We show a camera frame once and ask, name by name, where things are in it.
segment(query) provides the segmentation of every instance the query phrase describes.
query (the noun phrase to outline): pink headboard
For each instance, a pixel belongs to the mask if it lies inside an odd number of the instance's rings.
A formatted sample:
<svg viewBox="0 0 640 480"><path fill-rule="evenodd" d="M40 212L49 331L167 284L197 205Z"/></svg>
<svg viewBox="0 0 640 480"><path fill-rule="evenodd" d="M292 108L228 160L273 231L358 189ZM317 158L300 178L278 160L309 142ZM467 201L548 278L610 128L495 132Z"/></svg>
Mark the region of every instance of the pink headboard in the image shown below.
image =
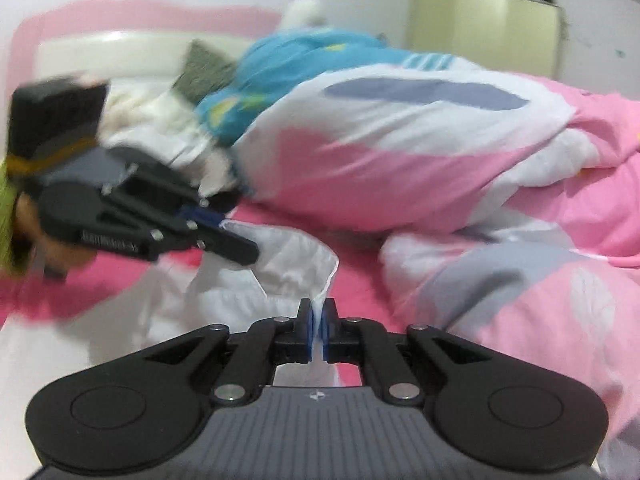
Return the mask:
<svg viewBox="0 0 640 480"><path fill-rule="evenodd" d="M244 38L271 34L280 21L259 7L185 7L165 0L79 0L25 20L11 43L6 95L33 76L38 46L71 34L108 30L210 32Z"/></svg>

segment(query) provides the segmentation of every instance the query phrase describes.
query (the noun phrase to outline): logo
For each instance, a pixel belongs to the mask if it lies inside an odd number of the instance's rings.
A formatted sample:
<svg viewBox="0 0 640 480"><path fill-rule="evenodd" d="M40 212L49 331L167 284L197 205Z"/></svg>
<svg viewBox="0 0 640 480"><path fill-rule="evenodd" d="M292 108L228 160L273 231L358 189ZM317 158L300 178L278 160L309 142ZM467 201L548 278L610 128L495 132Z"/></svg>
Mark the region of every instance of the logo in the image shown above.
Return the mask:
<svg viewBox="0 0 640 480"><path fill-rule="evenodd" d="M82 243L108 251L119 251L121 253L138 254L140 248L128 240L119 240L110 236L97 235L88 231L82 231L80 235Z"/></svg>
<svg viewBox="0 0 640 480"><path fill-rule="evenodd" d="M326 397L326 394L322 393L320 390L316 390L313 393L309 394L309 398L314 400L315 402L319 402Z"/></svg>

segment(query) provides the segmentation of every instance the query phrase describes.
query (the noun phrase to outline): pink and white duvet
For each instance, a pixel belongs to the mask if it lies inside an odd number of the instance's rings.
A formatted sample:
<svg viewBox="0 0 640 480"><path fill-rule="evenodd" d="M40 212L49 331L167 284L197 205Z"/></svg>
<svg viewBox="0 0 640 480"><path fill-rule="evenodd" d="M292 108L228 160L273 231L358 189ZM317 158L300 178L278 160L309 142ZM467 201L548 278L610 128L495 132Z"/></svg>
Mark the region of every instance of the pink and white duvet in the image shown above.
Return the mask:
<svg viewBox="0 0 640 480"><path fill-rule="evenodd" d="M581 380L599 457L640 476L640 104L489 71L369 66L299 85L233 148L254 198L388 233L402 322Z"/></svg>

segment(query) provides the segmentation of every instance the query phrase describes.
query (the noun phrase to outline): bed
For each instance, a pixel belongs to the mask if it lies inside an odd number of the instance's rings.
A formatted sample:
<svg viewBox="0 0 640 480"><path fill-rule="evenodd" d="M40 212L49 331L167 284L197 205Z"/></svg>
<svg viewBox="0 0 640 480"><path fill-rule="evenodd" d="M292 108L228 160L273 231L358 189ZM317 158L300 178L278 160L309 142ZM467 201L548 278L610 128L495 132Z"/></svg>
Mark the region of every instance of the bed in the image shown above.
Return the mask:
<svg viewBox="0 0 640 480"><path fill-rule="evenodd" d="M275 30L277 12L257 7L187 8L162 0L81 0L26 20L16 30L5 82L8 102L21 83L69 72L89 71L118 84L169 88L179 74L193 40L202 40L235 59L257 38ZM235 218L304 228L329 243L341 260L332 295L342 315L379 319L392 329L380 283L377 249L345 242L308 223L243 203ZM174 255L180 269L200 263L199 251ZM65 284L32 274L20 282L0 283L0 478L22 480L38 460L24 431L28 400L44 384L65 374L130 351L122 327L129 313L114 315L100 333L79 323L60 329L69 319L126 290L149 266L100 254L89 269L69 274ZM344 384L359 383L352 367L341 370Z"/></svg>

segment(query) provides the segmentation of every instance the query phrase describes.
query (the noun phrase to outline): metal screw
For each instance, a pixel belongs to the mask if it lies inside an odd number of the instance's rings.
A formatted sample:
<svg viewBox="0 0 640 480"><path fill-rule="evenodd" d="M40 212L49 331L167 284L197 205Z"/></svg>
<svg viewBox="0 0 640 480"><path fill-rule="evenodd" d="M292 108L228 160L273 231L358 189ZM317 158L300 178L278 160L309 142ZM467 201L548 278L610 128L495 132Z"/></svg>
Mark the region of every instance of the metal screw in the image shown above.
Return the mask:
<svg viewBox="0 0 640 480"><path fill-rule="evenodd" d="M411 383L398 383L389 388L389 393L396 399L409 400L420 395L420 388Z"/></svg>
<svg viewBox="0 0 640 480"><path fill-rule="evenodd" d="M245 389L240 384L223 384L213 394L220 400L238 400L244 397Z"/></svg>

